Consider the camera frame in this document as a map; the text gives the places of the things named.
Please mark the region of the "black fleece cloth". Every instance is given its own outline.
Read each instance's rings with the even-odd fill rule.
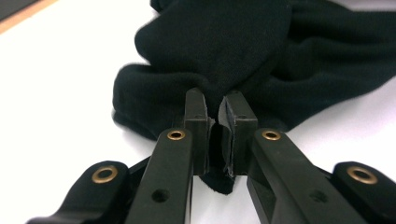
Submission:
[[[113,98],[113,119],[151,139],[180,123],[185,93],[194,87],[204,93],[211,118],[237,89],[260,127],[286,132],[396,75],[396,12],[353,12],[325,0],[151,5],[160,15],[134,40],[150,65],[121,68]],[[202,179],[232,192],[219,142],[211,141],[209,153],[212,171]]]

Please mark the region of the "screw hole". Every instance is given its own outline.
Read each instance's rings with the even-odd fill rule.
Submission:
[[[280,139],[280,134],[273,131],[265,131],[262,136],[268,140],[276,141]]]
[[[309,194],[309,197],[315,202],[315,203],[326,203],[328,201],[327,195],[323,193],[320,190],[313,190]]]
[[[347,168],[346,172],[349,174],[350,177],[363,184],[372,185],[378,182],[378,179],[373,173],[359,166],[351,166]]]
[[[118,170],[115,166],[102,166],[95,171],[92,175],[92,181],[96,184],[105,184],[112,181],[118,174]]]
[[[170,193],[166,189],[157,189],[151,194],[151,198],[156,203],[164,203],[169,199]]]
[[[186,136],[186,134],[184,134],[184,132],[182,131],[172,131],[170,133],[168,133],[168,138],[171,140],[180,140],[183,139]]]

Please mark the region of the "brass grommet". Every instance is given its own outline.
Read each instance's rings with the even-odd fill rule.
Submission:
[[[169,132],[167,136],[169,139],[177,141],[177,140],[183,139],[186,136],[186,134],[183,131],[175,130],[175,131]]]
[[[271,141],[276,141],[280,139],[280,133],[274,132],[274,131],[265,131],[262,132],[262,137],[271,140]]]
[[[378,179],[375,175],[373,175],[373,173],[359,166],[351,166],[347,168],[346,172],[350,175],[350,177],[363,184],[373,185],[378,182]]]
[[[100,174],[104,171],[109,171],[110,175],[100,176]],[[92,181],[93,181],[93,183],[96,183],[96,184],[105,184],[107,182],[112,181],[117,176],[118,173],[119,173],[119,171],[113,165],[102,166],[95,173],[93,173]]]

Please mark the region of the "black fabric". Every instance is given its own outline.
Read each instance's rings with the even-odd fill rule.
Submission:
[[[150,65],[121,68],[113,97],[113,119],[151,139],[179,123],[185,93],[194,87],[212,118],[222,97],[238,89],[260,127],[285,132],[396,75],[395,12],[352,12],[325,0],[151,5],[159,17],[135,36]],[[209,154],[213,172],[203,180],[230,193],[233,179],[222,172],[219,143],[211,142]]]

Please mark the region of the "white table surface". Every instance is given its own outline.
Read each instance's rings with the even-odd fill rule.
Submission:
[[[343,4],[396,9],[395,0]],[[132,166],[150,155],[155,142],[114,124],[111,99],[118,70],[144,62],[134,34],[154,16],[148,0],[59,0],[0,35],[0,224],[53,214],[99,161]],[[289,137],[325,170],[359,161],[396,180],[395,96],[396,78]],[[259,223],[246,179],[223,196],[195,177],[191,223]]]

